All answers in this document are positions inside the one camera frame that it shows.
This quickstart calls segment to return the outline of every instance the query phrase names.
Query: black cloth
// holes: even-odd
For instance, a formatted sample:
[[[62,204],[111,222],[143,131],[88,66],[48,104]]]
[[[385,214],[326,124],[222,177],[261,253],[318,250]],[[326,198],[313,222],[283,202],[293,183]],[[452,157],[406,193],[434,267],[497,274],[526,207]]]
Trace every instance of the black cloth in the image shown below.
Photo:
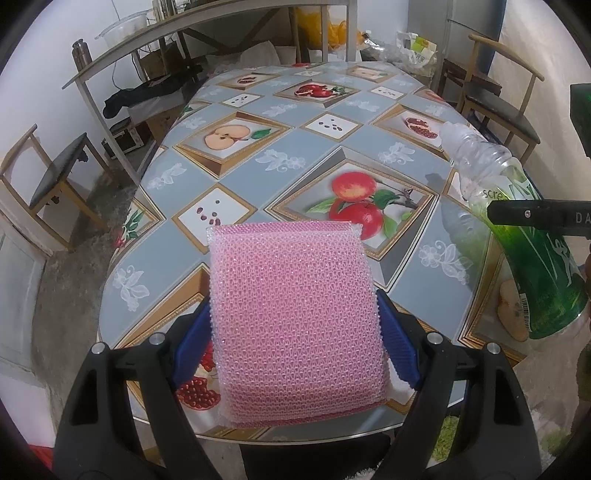
[[[151,98],[170,95],[181,89],[195,75],[196,71],[193,69],[183,70],[148,80],[134,89],[120,90],[105,100],[103,116],[113,118],[124,106],[134,106]]]

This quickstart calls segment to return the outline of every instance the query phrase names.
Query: apple illustration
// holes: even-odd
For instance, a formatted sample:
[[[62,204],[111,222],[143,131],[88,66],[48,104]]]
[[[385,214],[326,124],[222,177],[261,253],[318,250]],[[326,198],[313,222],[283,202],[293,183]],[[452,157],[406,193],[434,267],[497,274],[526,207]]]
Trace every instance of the apple illustration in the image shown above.
[[[251,134],[251,129],[244,125],[226,125],[215,129],[205,137],[205,144],[212,150],[225,150],[236,143],[236,140],[243,140]]]
[[[314,90],[310,96],[314,98],[328,98],[332,95],[333,92],[331,92],[330,90]]]
[[[326,88],[326,85],[318,85],[316,83],[308,83],[308,84],[302,85],[300,88],[298,88],[294,92],[294,94],[296,96],[300,96],[300,97],[311,96],[311,95],[313,96],[314,92],[325,90],[325,88]]]
[[[336,177],[331,188],[338,198],[353,203],[373,195],[378,186],[370,175],[362,171],[348,171]]]
[[[379,208],[371,202],[354,203],[333,214],[331,220],[358,223],[361,225],[361,240],[377,235],[384,224],[384,217]]]
[[[246,85],[246,84],[252,83],[254,81],[256,81],[256,77],[243,77],[238,80],[238,83],[240,83],[241,85]]]

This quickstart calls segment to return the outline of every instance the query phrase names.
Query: pink mesh scrub sponge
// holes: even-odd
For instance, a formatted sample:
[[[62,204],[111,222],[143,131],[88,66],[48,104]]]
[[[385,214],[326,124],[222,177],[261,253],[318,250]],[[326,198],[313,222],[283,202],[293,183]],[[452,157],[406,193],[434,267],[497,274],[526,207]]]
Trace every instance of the pink mesh scrub sponge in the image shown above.
[[[209,229],[223,424],[301,423],[385,401],[387,356],[360,234],[348,222]]]

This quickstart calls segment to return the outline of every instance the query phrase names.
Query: green leaf illustration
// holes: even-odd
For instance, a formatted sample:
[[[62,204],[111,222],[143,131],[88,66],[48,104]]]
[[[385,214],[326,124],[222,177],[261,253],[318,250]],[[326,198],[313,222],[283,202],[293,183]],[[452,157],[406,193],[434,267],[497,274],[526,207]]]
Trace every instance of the green leaf illustration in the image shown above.
[[[380,210],[384,210],[390,203],[398,200],[400,195],[396,195],[394,192],[390,190],[377,190],[374,193],[374,203],[375,206],[378,207]]]
[[[396,233],[396,229],[398,227],[398,222],[393,218],[390,218],[388,215],[384,215],[384,225],[382,230],[384,231],[384,235],[387,238],[391,238]]]
[[[322,200],[322,202],[310,207],[306,213],[328,213],[336,198]]]
[[[264,130],[257,130],[256,132],[254,132],[251,135],[251,138],[253,140],[258,140],[260,138],[266,137],[270,133],[271,133],[271,129],[270,128],[265,128]]]
[[[127,228],[127,230],[131,231],[131,230],[135,230],[138,225],[140,220],[142,219],[142,217],[144,216],[144,213],[141,210],[138,210],[137,212],[135,212],[131,218],[129,219],[129,221],[125,224],[125,228]]]

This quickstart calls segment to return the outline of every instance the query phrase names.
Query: green plastic bottle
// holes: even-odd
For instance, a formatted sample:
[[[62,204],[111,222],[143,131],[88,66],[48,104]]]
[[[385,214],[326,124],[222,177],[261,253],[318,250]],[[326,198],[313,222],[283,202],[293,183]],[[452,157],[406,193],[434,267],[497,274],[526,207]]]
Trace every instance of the green plastic bottle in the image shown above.
[[[587,321],[589,299],[564,237],[533,227],[493,225],[488,219],[487,207],[493,200],[540,198],[519,160],[465,125],[448,122],[440,135],[460,174],[462,196],[505,251],[530,339],[578,332]]]

